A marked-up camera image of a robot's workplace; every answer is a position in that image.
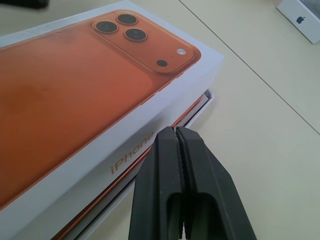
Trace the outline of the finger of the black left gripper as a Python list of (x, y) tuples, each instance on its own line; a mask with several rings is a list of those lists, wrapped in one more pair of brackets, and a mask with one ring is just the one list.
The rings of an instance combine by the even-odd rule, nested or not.
[(48, 7), (48, 0), (0, 0), (0, 3), (27, 9), (45, 9)]

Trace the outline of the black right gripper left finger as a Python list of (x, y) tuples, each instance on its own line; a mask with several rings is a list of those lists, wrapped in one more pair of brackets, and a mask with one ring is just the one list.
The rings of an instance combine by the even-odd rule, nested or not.
[(161, 130), (141, 165), (134, 185), (130, 240), (178, 240), (182, 237), (183, 187), (180, 147), (173, 127)]

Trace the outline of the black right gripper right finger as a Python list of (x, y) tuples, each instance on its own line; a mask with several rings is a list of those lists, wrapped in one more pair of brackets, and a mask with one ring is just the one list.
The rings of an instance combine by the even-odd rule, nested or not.
[(185, 181), (184, 230), (188, 240), (255, 240), (257, 237), (231, 175), (201, 136), (178, 127)]

